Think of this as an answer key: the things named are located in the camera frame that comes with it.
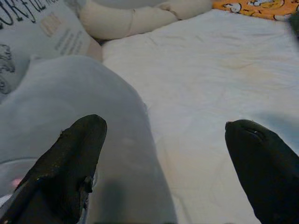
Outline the grey pillow with embroidered letters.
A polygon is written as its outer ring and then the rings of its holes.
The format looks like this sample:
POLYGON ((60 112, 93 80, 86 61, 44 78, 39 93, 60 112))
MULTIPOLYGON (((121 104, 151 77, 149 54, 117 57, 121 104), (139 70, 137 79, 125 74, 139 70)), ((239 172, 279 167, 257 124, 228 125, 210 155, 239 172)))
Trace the grey pillow with embroidered letters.
POLYGON ((175 224, 170 190, 157 159, 147 108, 135 89, 84 56, 33 60, 0 104, 0 198, 8 177, 44 154, 79 118, 107 122, 85 224, 175 224))

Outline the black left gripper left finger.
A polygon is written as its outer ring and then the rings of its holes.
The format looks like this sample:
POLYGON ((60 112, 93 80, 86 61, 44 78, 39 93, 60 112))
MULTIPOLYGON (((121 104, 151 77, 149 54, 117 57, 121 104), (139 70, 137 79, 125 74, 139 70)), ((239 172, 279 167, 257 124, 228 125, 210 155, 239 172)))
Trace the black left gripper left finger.
POLYGON ((0 207, 0 224, 78 224, 107 134, 91 114, 62 131, 0 207))

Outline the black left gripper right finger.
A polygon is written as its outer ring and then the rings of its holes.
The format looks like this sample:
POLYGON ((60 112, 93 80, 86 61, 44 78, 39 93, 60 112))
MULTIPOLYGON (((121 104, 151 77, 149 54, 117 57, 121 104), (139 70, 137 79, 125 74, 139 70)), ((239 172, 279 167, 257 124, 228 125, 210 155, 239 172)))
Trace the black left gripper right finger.
POLYGON ((275 132, 251 120, 227 122, 225 141, 261 224, 299 224, 299 156, 275 132))

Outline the white bed sheet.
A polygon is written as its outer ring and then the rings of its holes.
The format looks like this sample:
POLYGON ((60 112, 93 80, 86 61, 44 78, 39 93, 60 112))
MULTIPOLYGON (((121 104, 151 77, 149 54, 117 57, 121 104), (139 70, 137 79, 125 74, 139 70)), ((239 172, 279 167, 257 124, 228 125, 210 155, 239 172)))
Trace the white bed sheet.
POLYGON ((225 124, 255 121, 299 154, 299 47, 287 22, 211 10, 103 51, 148 108, 179 224, 260 224, 225 124))

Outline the orange patterned blanket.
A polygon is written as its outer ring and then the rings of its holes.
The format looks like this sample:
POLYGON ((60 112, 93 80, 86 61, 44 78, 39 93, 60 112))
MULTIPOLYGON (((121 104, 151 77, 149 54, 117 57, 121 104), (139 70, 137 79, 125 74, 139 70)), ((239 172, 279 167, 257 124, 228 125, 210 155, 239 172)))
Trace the orange patterned blanket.
POLYGON ((299 12, 299 0, 215 0, 213 8, 262 19, 285 21, 299 12))

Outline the dark green object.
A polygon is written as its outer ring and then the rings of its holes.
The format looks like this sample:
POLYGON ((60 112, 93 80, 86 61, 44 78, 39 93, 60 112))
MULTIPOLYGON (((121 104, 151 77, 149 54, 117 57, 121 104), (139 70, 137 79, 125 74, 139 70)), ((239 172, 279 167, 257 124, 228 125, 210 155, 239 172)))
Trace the dark green object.
POLYGON ((288 22, 294 35, 299 36, 299 12, 292 14, 288 22))

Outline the cream knotted pillow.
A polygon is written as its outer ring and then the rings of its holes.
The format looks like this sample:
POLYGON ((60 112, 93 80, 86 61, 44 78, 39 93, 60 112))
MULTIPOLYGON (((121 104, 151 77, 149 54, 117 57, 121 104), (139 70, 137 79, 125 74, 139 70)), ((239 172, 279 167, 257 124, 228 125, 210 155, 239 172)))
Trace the cream knotted pillow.
POLYGON ((117 9, 86 0, 79 19, 87 33, 100 40, 144 34, 212 9, 211 0, 167 0, 154 7, 117 9))

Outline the white pillow with black lettering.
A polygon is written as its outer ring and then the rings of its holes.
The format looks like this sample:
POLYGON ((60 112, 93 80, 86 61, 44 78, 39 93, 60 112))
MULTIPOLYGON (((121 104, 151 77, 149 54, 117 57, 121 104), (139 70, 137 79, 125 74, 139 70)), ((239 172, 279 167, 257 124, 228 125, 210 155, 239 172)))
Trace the white pillow with black lettering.
POLYGON ((32 55, 85 55, 101 46, 79 21, 80 0, 0 0, 0 103, 25 76, 32 55))

